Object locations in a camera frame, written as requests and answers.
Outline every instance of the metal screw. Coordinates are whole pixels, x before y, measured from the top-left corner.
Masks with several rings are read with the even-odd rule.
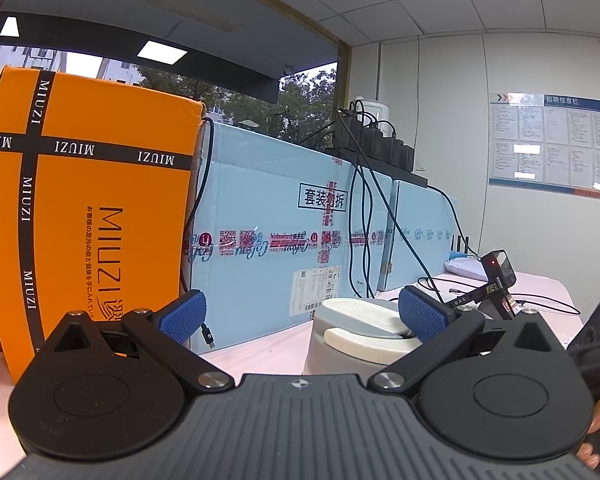
[[[231,378],[224,372],[205,372],[198,377],[198,384],[207,390],[217,390],[229,384]]]
[[[383,390],[393,390],[404,384],[404,377],[395,372],[382,372],[374,375],[374,383]]]

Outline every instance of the table surface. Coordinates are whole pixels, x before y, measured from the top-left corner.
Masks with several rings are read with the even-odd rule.
[[[567,304],[573,304],[569,293],[560,282],[521,272],[517,273],[516,276],[518,280],[516,285],[511,287],[510,292],[541,294]],[[454,274],[441,274],[439,278],[455,280],[471,286],[481,286],[484,284],[484,282],[478,282],[477,280],[463,278]],[[456,296],[448,290],[449,288],[458,288],[458,285],[445,282],[436,282],[436,285],[445,301]],[[399,290],[380,292],[377,297],[389,300],[395,298]],[[556,308],[564,308],[560,304],[549,300],[539,298],[529,299]],[[554,330],[558,339],[563,343],[570,341],[582,328],[579,316],[553,312],[535,305],[533,307],[542,313],[542,316],[546,319],[552,330]],[[247,373],[300,375],[302,374],[304,359],[309,348],[311,329],[311,322],[303,323],[254,341],[202,354],[202,357],[231,374],[236,383],[240,381],[243,374]],[[7,403],[12,389],[13,384],[11,383],[4,358],[0,353],[0,477],[24,457],[18,439],[11,429],[7,415]]]

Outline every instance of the white wall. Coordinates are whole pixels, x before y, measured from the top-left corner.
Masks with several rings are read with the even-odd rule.
[[[364,88],[377,83],[378,51],[359,48],[366,54],[354,49],[352,83]],[[383,45],[381,54],[380,100],[398,136],[415,140],[418,173],[458,199],[472,246],[504,248],[515,269],[561,281],[588,317],[600,300],[600,200],[487,186],[488,94],[600,99],[600,41],[485,34],[420,40],[419,55],[417,42]]]
[[[390,107],[391,122],[398,138],[413,146],[418,125],[417,41],[383,45],[380,65],[379,101]]]

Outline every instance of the black cable bundle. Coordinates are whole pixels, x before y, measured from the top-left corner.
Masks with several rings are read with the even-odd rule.
[[[355,149],[356,149],[356,153],[358,154],[358,156],[362,156],[362,158],[363,158],[363,160],[364,160],[364,162],[365,162],[365,164],[366,164],[366,166],[367,166],[367,168],[369,170],[369,173],[371,174],[371,177],[372,177],[374,183],[376,184],[376,187],[378,188],[378,193],[380,194],[380,197],[382,198],[382,201],[384,202],[384,206],[386,207],[387,212],[389,213],[389,216],[391,217],[391,220],[394,223],[395,229],[400,234],[400,237],[402,238],[402,240],[407,244],[407,247],[411,251],[411,254],[413,254],[413,256],[416,258],[416,260],[420,264],[420,267],[422,267],[422,270],[424,270],[424,272],[427,275],[427,277],[429,279],[431,279],[431,283],[433,285],[433,289],[434,289],[436,295],[438,296],[438,299],[440,300],[440,303],[445,303],[443,301],[443,299],[442,299],[442,295],[440,294],[440,291],[436,287],[436,284],[433,281],[433,278],[431,277],[429,269],[427,269],[427,267],[425,266],[424,262],[418,256],[418,253],[415,251],[415,249],[413,248],[413,246],[411,245],[411,243],[407,240],[407,237],[404,235],[404,232],[402,231],[402,229],[398,225],[398,221],[397,221],[397,219],[395,217],[395,214],[393,213],[393,211],[391,211],[391,206],[389,205],[389,201],[386,199],[386,196],[384,195],[384,192],[382,192],[382,188],[380,187],[380,183],[378,182],[378,179],[376,178],[376,174],[371,169],[371,164],[369,163],[369,159],[367,158],[367,156],[363,152],[362,147],[360,146],[359,142],[356,140],[356,137],[351,133],[351,130],[347,126],[346,122],[343,120],[343,118],[342,118],[342,111],[340,111],[340,110],[338,110],[338,119],[340,120],[340,123],[342,124],[342,126],[344,127],[344,129],[346,129],[347,133],[349,134],[349,138],[354,143]]]
[[[352,270],[353,270],[353,242],[351,241],[351,216],[352,216],[352,201],[353,201],[353,190],[354,190],[354,185],[356,183],[356,178],[358,176],[358,174],[360,174],[360,177],[362,178],[362,235],[364,237],[364,248],[362,251],[362,275],[364,276],[365,279],[365,286],[366,286],[366,297],[367,298],[375,298],[374,295],[374,290],[371,287],[371,284],[369,282],[369,275],[371,274],[371,248],[369,247],[369,229],[371,226],[371,216],[373,214],[373,207],[374,207],[374,201],[373,201],[373,197],[371,195],[371,188],[369,187],[369,184],[366,181],[365,178],[365,174],[364,171],[362,170],[362,167],[360,166],[360,158],[358,158],[357,163],[353,163],[352,160],[349,160],[344,153],[342,153],[340,150],[338,150],[338,152],[340,153],[340,156],[343,158],[343,160],[346,160],[349,164],[352,165],[353,167],[353,176],[351,177],[351,186],[349,189],[349,214],[348,214],[348,236],[349,236],[349,285],[351,286],[354,294],[358,297],[358,298],[362,298],[362,296],[360,295],[360,292],[357,290],[356,286],[353,283],[353,276],[352,276]],[[366,227],[365,227],[365,188],[369,193],[369,214],[367,216],[367,220],[366,220]]]

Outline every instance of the black cable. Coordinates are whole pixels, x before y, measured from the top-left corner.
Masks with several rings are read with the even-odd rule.
[[[418,285],[420,285],[422,288],[426,288],[427,290],[430,290],[431,292],[433,292],[433,289],[430,288],[429,286],[425,285],[424,283],[422,283],[422,281],[428,281],[429,279],[426,276],[423,276],[421,278],[418,278]],[[464,286],[472,286],[469,283],[463,283],[463,282],[458,282],[457,280],[447,280],[446,278],[433,278],[433,280],[435,280],[436,282],[447,282],[447,283],[455,283],[456,285],[464,285]],[[530,297],[530,298],[542,298],[543,300],[549,300],[549,301],[553,301],[554,303],[559,303],[561,305],[566,306],[567,308],[570,308],[571,310],[573,310],[573,312],[568,312],[567,310],[563,310],[561,308],[555,308],[552,306],[548,306],[545,304],[541,304],[540,306],[545,306],[547,308],[550,308],[551,310],[557,310],[558,312],[562,312],[564,314],[571,314],[572,316],[579,316],[581,314],[581,312],[575,308],[573,305],[570,305],[569,303],[565,303],[563,301],[560,300],[555,300],[554,298],[549,298],[548,296],[542,296],[541,294],[524,294],[522,292],[510,292],[510,294],[512,296],[525,296],[525,297]],[[518,301],[518,303],[533,303],[533,304],[540,304],[540,303],[535,303],[533,301],[526,301],[526,300],[520,300]]]
[[[579,311],[576,307],[574,307],[573,305],[570,305],[569,303],[564,303],[563,301],[554,300],[554,298],[549,298],[548,296],[542,296],[541,294],[523,294],[521,292],[516,292],[516,293],[513,293],[512,296],[528,296],[530,298],[542,298],[543,300],[553,301],[554,303],[559,303],[561,305],[564,305],[568,308],[573,309],[573,312],[565,312],[565,314],[573,314],[574,316],[579,316],[580,314],[582,314],[581,311]]]
[[[300,139],[298,140],[298,142],[296,142],[297,145],[302,144],[303,142],[305,142],[306,140],[311,139],[312,137],[315,137],[317,134],[319,134],[321,131],[323,131],[325,128],[328,128],[329,126],[333,126],[336,121],[331,121],[329,124],[325,124],[323,127],[321,127],[319,130],[314,131],[312,134],[309,134],[308,136],[306,136],[304,139]]]
[[[355,295],[361,299],[362,296],[360,296],[360,293],[356,289],[356,286],[353,284],[353,276],[352,276],[352,272],[353,272],[353,242],[351,241],[351,213],[352,213],[353,208],[351,207],[351,199],[353,197],[353,185],[356,182],[357,173],[358,172],[354,168],[353,176],[351,177],[351,188],[349,189],[349,285],[351,285],[351,288],[352,288],[353,292],[355,293]]]
[[[369,229],[371,229],[371,215],[374,211],[374,198],[371,194],[371,188],[369,184],[366,182],[365,178],[365,170],[360,167],[360,156],[358,156],[358,163],[356,164],[356,170],[360,168],[360,177],[362,177],[362,235],[365,238],[365,245],[362,248],[362,275],[364,276],[366,283],[366,296],[375,299],[373,289],[369,284],[369,276],[371,274],[371,248],[369,247]],[[366,229],[365,229],[365,187],[369,192],[369,215],[366,221]]]
[[[456,225],[458,226],[458,232],[460,233],[460,237],[462,238],[462,241],[465,243],[466,248],[469,252],[473,253],[475,256],[478,256],[478,253],[475,252],[471,247],[469,247],[469,244],[467,243],[467,238],[465,238],[464,234],[462,234],[462,228],[460,227],[460,221],[458,220],[458,215],[456,214],[456,208],[454,207],[453,203],[451,202],[451,199],[441,189],[438,189],[437,187],[434,187],[434,186],[430,186],[429,184],[427,184],[427,187],[429,189],[432,189],[433,191],[437,191],[438,193],[440,193],[440,195],[445,197],[446,201],[449,202],[449,205],[451,206],[451,211],[453,212],[454,218],[456,219]]]
[[[332,134],[332,133],[333,133],[333,130],[330,130],[330,131],[328,131],[327,133],[325,133],[325,134],[321,135],[321,136],[318,138],[318,140],[316,140],[316,141],[315,141],[315,142],[314,142],[314,143],[313,143],[311,146],[307,146],[306,148],[307,148],[308,150],[312,150],[312,149],[314,149],[314,148],[315,148],[315,147],[316,147],[318,144],[320,144],[320,141],[321,141],[321,140],[323,140],[323,139],[324,139],[324,137],[326,137],[327,135],[329,135],[329,134]]]
[[[193,220],[193,217],[196,215],[196,211],[198,210],[198,206],[200,205],[200,200],[202,200],[202,194],[205,192],[206,180],[209,178],[209,169],[211,168],[211,154],[214,150],[214,122],[209,117],[205,117],[202,119],[205,123],[209,123],[209,147],[206,150],[206,164],[205,164],[205,172],[202,174],[202,182],[200,182],[200,189],[198,190],[198,194],[196,195],[196,201],[191,208],[191,212],[189,213],[189,217],[184,224],[184,231],[186,233],[189,224]]]
[[[340,110],[338,110],[338,118],[340,119],[340,123],[342,124],[342,126],[344,126],[344,128],[346,129],[347,133],[349,134],[349,137],[353,140],[353,142],[356,145],[356,150],[358,151],[358,153],[360,155],[362,155],[362,157],[365,159],[366,162],[366,166],[369,170],[369,173],[371,173],[371,177],[374,180],[374,183],[376,184],[376,187],[378,188],[378,192],[380,193],[380,197],[382,198],[382,201],[384,202],[384,206],[386,207],[387,212],[389,213],[389,216],[391,217],[391,220],[394,223],[394,226],[396,228],[396,230],[400,233],[400,237],[402,238],[402,240],[404,240],[404,242],[407,244],[407,247],[409,248],[409,250],[411,251],[411,254],[413,254],[413,256],[416,258],[416,260],[418,261],[418,263],[420,264],[420,266],[422,267],[422,270],[424,270],[425,274],[427,275],[428,278],[431,278],[431,273],[429,272],[429,269],[427,269],[427,266],[424,264],[424,262],[420,259],[420,257],[418,256],[418,253],[415,251],[415,249],[413,248],[413,246],[411,245],[411,243],[407,240],[407,237],[404,235],[404,232],[402,231],[402,229],[400,228],[400,226],[398,225],[398,221],[394,215],[394,212],[391,211],[391,206],[389,206],[389,202],[386,199],[386,197],[384,196],[384,192],[382,192],[382,188],[380,187],[380,183],[378,182],[378,179],[376,178],[376,174],[374,173],[374,170],[371,169],[371,164],[369,163],[369,159],[367,158],[367,156],[365,155],[365,152],[362,150],[362,148],[360,147],[360,143],[358,142],[358,140],[356,139],[356,137],[354,136],[354,134],[351,133],[351,130],[349,129],[349,127],[347,126],[347,123],[345,123],[345,121],[342,119],[342,113]],[[436,295],[438,296],[438,299],[440,300],[440,303],[445,303],[442,300],[442,296],[440,295],[440,291],[438,290],[438,288],[436,287],[435,282],[431,282],[433,284],[433,287],[436,289]]]
[[[369,118],[369,124],[371,124],[371,126],[375,126],[376,124],[378,124],[378,118],[376,118],[375,115],[373,115],[371,112],[359,112],[356,111],[356,115],[362,115],[362,122],[365,122],[365,117]]]
[[[379,121],[376,120],[376,126],[380,123],[387,123],[389,126],[391,126],[391,129],[394,131],[394,134],[392,135],[392,137],[395,139],[395,137],[398,135],[395,131],[395,126],[391,122],[385,121],[384,119],[380,119]]]
[[[351,241],[351,214],[352,214],[352,207],[351,207],[351,201],[352,201],[352,197],[353,197],[353,186],[354,186],[354,182],[356,180],[356,174],[359,173],[360,177],[362,177],[362,191],[364,192],[365,190],[365,186],[366,189],[369,192],[369,197],[370,197],[370,206],[371,209],[369,210],[369,218],[368,218],[368,222],[369,225],[371,224],[371,215],[373,213],[373,197],[371,196],[371,188],[369,187],[369,184],[366,182],[366,178],[365,178],[365,174],[362,171],[362,168],[359,167],[359,165],[354,164],[353,161],[349,160],[344,153],[342,153],[340,150],[337,150],[338,154],[341,156],[341,158],[343,158],[343,160],[346,160],[349,164],[352,165],[354,173],[353,173],[353,177],[351,179],[351,188],[349,191],[349,215],[348,215],[348,220],[349,220],[349,285],[351,285],[351,288],[353,289],[353,292],[355,293],[355,295],[359,298],[362,298],[362,296],[360,296],[360,293],[358,292],[358,290],[356,289],[356,287],[353,284],[353,277],[352,277],[352,268],[353,268],[353,243]],[[366,296],[369,297],[369,295],[371,295],[372,298],[375,298],[373,289],[371,288],[371,285],[369,283],[369,275],[371,274],[371,249],[368,246],[368,229],[369,227],[367,227],[366,229],[366,235],[365,235],[365,220],[364,220],[364,199],[363,199],[363,203],[362,203],[362,211],[363,211],[363,219],[362,219],[362,234],[365,237],[365,245],[366,248],[369,251],[369,260],[368,260],[368,267],[365,273],[365,250],[363,249],[363,253],[362,253],[362,275],[365,279],[365,285],[366,285]]]
[[[575,312],[569,312],[568,310],[563,310],[561,308],[556,308],[554,306],[549,306],[549,305],[545,305],[542,303],[536,303],[535,301],[529,301],[529,300],[516,300],[516,303],[518,303],[520,305],[529,303],[529,304],[541,306],[542,308],[548,308],[549,310],[555,310],[556,312],[561,312],[562,314],[569,314],[570,316],[579,316],[581,314],[581,312],[577,308],[575,308],[574,306],[571,306],[571,305],[568,305],[568,306],[571,307]]]
[[[187,229],[189,228],[189,224],[191,224],[192,220],[194,219],[194,216],[196,215],[196,211],[198,210],[198,206],[200,205],[200,201],[202,200],[202,194],[205,191],[206,180],[209,177],[209,170],[211,168],[211,155],[214,150],[214,122],[209,117],[204,117],[202,120],[203,120],[203,122],[209,123],[209,146],[206,151],[205,171],[202,174],[202,181],[200,182],[200,189],[198,190],[198,193],[196,195],[196,201],[193,203],[191,212],[189,213],[189,216],[187,217],[187,221],[184,224],[184,231],[182,232],[183,238],[187,237]],[[186,243],[187,243],[187,247],[190,250],[190,241],[188,239],[186,240]],[[184,279],[184,274],[182,273],[182,267],[180,268],[180,284],[182,285],[182,290],[184,290],[184,293],[186,294],[189,291],[189,287],[187,286],[187,282]],[[204,323],[200,326],[200,329],[202,330],[202,337],[205,339],[205,343],[208,344],[211,348],[213,348],[214,347],[214,337],[211,334],[211,330],[209,330],[208,326]]]

